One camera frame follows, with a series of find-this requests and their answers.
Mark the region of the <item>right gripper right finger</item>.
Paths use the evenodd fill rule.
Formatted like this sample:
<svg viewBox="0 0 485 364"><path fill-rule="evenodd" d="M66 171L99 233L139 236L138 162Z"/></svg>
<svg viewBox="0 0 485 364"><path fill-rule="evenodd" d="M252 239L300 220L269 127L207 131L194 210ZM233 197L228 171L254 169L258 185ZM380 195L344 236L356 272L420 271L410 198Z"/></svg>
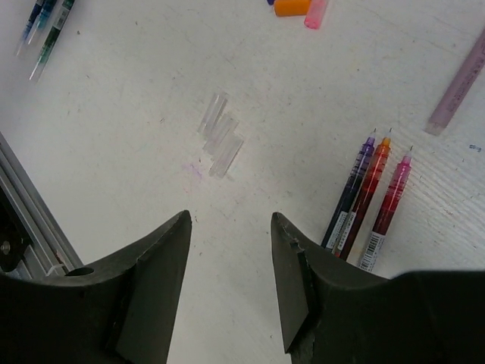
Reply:
<svg viewBox="0 0 485 364"><path fill-rule="evenodd" d="M482 363L484 273L381 278L271 218L283 347L294 363Z"/></svg>

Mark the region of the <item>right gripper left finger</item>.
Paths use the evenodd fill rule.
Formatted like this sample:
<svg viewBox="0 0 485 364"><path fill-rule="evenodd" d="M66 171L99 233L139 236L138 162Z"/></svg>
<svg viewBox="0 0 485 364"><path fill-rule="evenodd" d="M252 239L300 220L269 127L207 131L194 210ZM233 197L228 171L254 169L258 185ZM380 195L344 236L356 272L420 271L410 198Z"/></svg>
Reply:
<svg viewBox="0 0 485 364"><path fill-rule="evenodd" d="M147 236L62 277L1 277L3 363L164 363L192 221Z"/></svg>

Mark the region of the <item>red highlighter pen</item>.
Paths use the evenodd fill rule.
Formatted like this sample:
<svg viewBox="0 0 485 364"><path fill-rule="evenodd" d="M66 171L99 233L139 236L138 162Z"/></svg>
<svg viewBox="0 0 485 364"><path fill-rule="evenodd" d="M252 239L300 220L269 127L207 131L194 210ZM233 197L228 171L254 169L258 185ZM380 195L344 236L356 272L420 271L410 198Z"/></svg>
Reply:
<svg viewBox="0 0 485 364"><path fill-rule="evenodd" d="M386 189L368 241L358 261L358 267L364 271L371 272L374 268L378 253L404 193L411 172L412 149L411 146L396 165L390 184Z"/></svg>

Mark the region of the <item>orange red pen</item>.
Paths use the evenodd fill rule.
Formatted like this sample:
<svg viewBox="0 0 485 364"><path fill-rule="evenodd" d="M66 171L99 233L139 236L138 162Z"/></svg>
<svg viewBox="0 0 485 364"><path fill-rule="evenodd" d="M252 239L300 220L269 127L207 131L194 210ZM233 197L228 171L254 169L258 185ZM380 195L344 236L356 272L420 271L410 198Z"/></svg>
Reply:
<svg viewBox="0 0 485 364"><path fill-rule="evenodd" d="M352 210L346 219L343 232L333 251L335 256L344 261L348 259L375 190L380 182L383 170L386 167L391 151L391 133L392 130L389 130L374 150Z"/></svg>

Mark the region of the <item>purple highlighter pen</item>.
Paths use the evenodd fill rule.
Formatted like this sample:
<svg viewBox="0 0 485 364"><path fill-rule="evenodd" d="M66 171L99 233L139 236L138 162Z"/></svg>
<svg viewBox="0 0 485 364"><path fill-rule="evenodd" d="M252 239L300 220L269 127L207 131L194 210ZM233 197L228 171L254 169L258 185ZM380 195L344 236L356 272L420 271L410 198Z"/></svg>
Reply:
<svg viewBox="0 0 485 364"><path fill-rule="evenodd" d="M343 228L343 224L347 215L349 214L352 204L355 201L364 175L368 169L371 156L374 153L375 139L376 130L373 130L358 151L349 177L321 242L321 246L326 250L331 251L334 248L336 240L340 235L340 231Z"/></svg>

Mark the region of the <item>clear purple pen cap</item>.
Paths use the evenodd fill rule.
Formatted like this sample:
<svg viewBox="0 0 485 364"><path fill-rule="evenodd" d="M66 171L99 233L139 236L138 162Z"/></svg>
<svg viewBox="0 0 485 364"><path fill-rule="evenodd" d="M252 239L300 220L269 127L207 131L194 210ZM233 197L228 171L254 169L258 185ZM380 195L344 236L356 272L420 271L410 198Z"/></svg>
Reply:
<svg viewBox="0 0 485 364"><path fill-rule="evenodd" d="M223 178L243 145L240 135L230 133L224 137L214 154L214 162L209 169L211 177Z"/></svg>

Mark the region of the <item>pink highlighter pen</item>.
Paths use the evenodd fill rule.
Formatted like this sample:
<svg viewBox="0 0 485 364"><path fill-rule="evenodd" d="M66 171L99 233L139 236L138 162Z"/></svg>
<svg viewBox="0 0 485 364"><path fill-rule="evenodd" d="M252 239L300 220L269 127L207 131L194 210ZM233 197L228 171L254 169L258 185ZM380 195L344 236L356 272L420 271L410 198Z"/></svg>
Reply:
<svg viewBox="0 0 485 364"><path fill-rule="evenodd" d="M446 129L483 67L484 31L478 36L477 41L427 121L424 128L426 133L439 136Z"/></svg>

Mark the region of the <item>clear pink pen cap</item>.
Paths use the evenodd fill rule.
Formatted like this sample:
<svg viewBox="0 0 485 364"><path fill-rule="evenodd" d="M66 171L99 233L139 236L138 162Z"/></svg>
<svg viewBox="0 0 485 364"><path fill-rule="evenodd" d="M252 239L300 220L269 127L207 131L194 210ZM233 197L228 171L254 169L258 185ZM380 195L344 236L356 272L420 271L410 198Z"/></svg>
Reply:
<svg viewBox="0 0 485 364"><path fill-rule="evenodd" d="M327 5L328 0L311 0L304 25L309 29L318 30L321 27Z"/></svg>

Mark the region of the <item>orange marker cap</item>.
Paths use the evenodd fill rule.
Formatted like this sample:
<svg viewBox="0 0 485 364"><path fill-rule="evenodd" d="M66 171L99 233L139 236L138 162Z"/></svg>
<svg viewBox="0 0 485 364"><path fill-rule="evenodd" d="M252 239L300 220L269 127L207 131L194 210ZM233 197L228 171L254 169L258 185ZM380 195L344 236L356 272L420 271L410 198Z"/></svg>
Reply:
<svg viewBox="0 0 485 364"><path fill-rule="evenodd" d="M278 17L305 16L311 0L275 0L274 12Z"/></svg>

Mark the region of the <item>green pen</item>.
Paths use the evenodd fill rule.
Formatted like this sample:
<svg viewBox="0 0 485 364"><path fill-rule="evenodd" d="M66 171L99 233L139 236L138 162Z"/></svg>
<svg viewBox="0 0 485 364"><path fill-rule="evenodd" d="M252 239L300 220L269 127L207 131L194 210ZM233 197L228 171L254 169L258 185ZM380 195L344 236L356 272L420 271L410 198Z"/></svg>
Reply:
<svg viewBox="0 0 485 364"><path fill-rule="evenodd" d="M44 68L49 61L52 50L55 47L58 37L61 34L63 26L67 21L70 11L74 6L74 3L75 3L74 0L62 2L58 15L56 16L55 21L52 24L52 27L46 37L46 40L42 45L38 60L30 75L31 80L37 81L42 75L42 72L44 71Z"/></svg>

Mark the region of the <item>dark blue pen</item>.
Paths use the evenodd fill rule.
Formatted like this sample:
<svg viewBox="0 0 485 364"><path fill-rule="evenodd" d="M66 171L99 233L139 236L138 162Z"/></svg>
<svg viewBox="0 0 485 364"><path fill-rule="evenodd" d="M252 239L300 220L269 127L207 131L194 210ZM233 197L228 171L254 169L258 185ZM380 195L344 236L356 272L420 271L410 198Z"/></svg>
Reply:
<svg viewBox="0 0 485 364"><path fill-rule="evenodd" d="M23 32L21 33L19 42L17 43L17 47L15 50L16 56L20 55L20 53L22 52L22 49L27 44L27 37L29 36L30 31L33 28L33 25L42 10L42 6L44 2L45 2L44 0L36 0L36 3L34 4L32 11L30 12L30 16L27 19L27 23L23 29Z"/></svg>

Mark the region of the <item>clear orange pen cap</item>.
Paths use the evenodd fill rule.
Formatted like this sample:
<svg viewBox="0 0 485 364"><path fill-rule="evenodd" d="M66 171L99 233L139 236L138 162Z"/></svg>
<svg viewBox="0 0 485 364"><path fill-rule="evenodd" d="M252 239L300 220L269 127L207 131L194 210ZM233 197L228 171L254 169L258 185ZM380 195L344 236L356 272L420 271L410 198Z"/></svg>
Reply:
<svg viewBox="0 0 485 364"><path fill-rule="evenodd" d="M237 125L238 121L231 113L223 114L208 137L203 150L214 156L221 147L225 137L232 133Z"/></svg>

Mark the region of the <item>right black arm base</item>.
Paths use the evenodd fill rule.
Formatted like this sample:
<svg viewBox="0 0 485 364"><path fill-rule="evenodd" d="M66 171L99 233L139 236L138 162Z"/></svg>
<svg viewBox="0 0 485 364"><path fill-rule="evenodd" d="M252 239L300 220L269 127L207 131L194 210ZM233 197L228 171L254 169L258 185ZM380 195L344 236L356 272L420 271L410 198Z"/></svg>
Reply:
<svg viewBox="0 0 485 364"><path fill-rule="evenodd" d="M1 269L4 272L15 270L23 258L32 239L22 221L1 192Z"/></svg>

